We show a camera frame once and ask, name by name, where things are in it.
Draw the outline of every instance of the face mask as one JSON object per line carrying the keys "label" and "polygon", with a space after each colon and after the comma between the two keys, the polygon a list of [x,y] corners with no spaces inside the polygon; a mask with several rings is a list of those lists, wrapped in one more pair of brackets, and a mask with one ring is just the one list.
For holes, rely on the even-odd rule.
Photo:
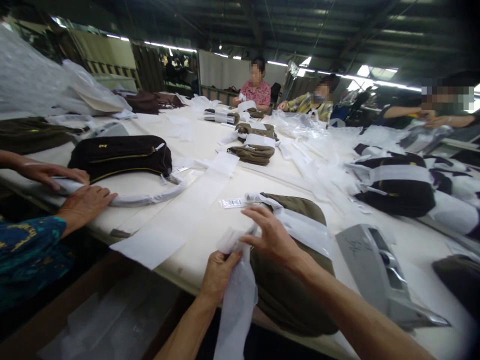
{"label": "face mask", "polygon": [[320,95],[318,92],[313,93],[313,103],[314,104],[322,104],[325,101],[325,98]]}

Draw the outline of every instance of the olive green bag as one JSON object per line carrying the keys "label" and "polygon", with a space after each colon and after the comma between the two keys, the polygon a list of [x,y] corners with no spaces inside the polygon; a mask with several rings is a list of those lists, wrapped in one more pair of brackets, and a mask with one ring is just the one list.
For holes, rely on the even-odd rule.
{"label": "olive green bag", "polygon": [[[277,201],[285,209],[326,225],[322,210],[312,201],[263,192],[261,195]],[[317,264],[335,276],[332,261],[328,257],[299,241],[295,242]],[[313,291],[284,266],[264,256],[255,248],[250,252],[250,264],[258,288],[257,306],[282,330],[303,337],[330,335],[338,331],[338,327],[322,308]]]}
{"label": "olive green bag", "polygon": [[[256,134],[274,139],[277,142],[279,138],[277,137],[277,134],[275,134],[274,126],[270,124],[264,124],[264,126],[266,130],[254,129],[249,123],[242,122],[235,127],[235,130],[238,131],[239,135]],[[242,143],[245,142],[243,137],[238,137],[238,140]],[[244,145],[232,146],[227,152],[238,156],[241,161],[246,163],[267,165],[270,162],[270,158],[275,154],[275,149],[271,146]]]}

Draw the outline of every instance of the yellow zipper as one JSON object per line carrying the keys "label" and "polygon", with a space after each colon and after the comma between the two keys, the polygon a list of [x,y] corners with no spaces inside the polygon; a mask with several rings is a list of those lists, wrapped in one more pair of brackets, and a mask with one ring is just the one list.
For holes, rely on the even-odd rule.
{"label": "yellow zipper", "polygon": [[109,158],[102,159],[102,160],[93,160],[93,161],[90,161],[89,164],[98,164],[98,163],[104,163],[104,162],[107,162],[107,161],[110,161],[110,160],[127,159],[127,158],[144,158],[144,157],[147,157],[147,156],[152,155],[152,154],[156,151],[153,146],[151,147],[151,149],[152,149],[151,152],[148,153],[148,154],[109,157]]}
{"label": "yellow zipper", "polygon": [[124,173],[124,172],[128,172],[128,171],[133,171],[133,170],[145,170],[147,172],[154,172],[154,173],[159,173],[159,174],[163,174],[163,172],[161,171],[157,171],[157,170],[153,170],[151,168],[148,168],[148,167],[134,167],[134,168],[130,168],[130,169],[124,169],[124,170],[119,170],[119,171],[114,171],[114,172],[110,172],[108,174],[105,174],[105,175],[102,175],[102,176],[99,176],[93,180],[90,180],[90,184],[93,184],[93,183],[96,183],[97,181],[100,181],[106,177],[109,177],[111,175],[115,175],[115,174],[118,174],[118,173]]}

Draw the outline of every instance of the zipper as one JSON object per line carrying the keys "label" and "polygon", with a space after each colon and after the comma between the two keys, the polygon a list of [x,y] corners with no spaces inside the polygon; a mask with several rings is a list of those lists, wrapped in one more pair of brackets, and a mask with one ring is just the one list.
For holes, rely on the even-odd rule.
{"label": "zipper", "polygon": [[152,155],[152,154],[155,153],[156,151],[157,151],[157,149],[155,149],[155,148],[152,146],[152,147],[151,147],[151,152],[148,153],[148,154],[109,157],[109,158],[102,159],[102,160],[89,161],[89,164],[98,164],[98,163],[103,163],[103,162],[107,162],[107,161],[110,161],[110,160],[118,160],[118,159],[144,158],[144,157],[147,157],[147,156]]}

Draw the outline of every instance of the patterned sleeve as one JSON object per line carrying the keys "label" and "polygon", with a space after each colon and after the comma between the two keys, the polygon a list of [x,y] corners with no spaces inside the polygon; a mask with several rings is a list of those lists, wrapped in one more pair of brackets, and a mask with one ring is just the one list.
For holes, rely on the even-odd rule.
{"label": "patterned sleeve", "polygon": [[12,269],[41,262],[58,244],[66,227],[65,220],[55,216],[0,223],[0,277]]}
{"label": "patterned sleeve", "polygon": [[258,100],[257,105],[270,105],[271,102],[271,92],[270,86],[265,82],[261,89],[261,97]]}
{"label": "patterned sleeve", "polygon": [[287,109],[287,112],[288,113],[294,113],[297,111],[297,109],[299,108],[300,104],[302,103],[302,101],[307,97],[309,93],[305,93],[303,95],[300,95],[299,97],[293,99],[293,100],[290,100],[288,102],[288,109]]}
{"label": "patterned sleeve", "polygon": [[240,89],[240,94],[245,95],[245,93],[247,92],[247,89],[249,88],[249,81],[250,80],[247,80],[246,83],[243,84],[243,86]]}
{"label": "patterned sleeve", "polygon": [[328,123],[330,121],[330,116],[334,110],[334,105],[331,102],[326,102],[321,105],[318,111],[318,120]]}

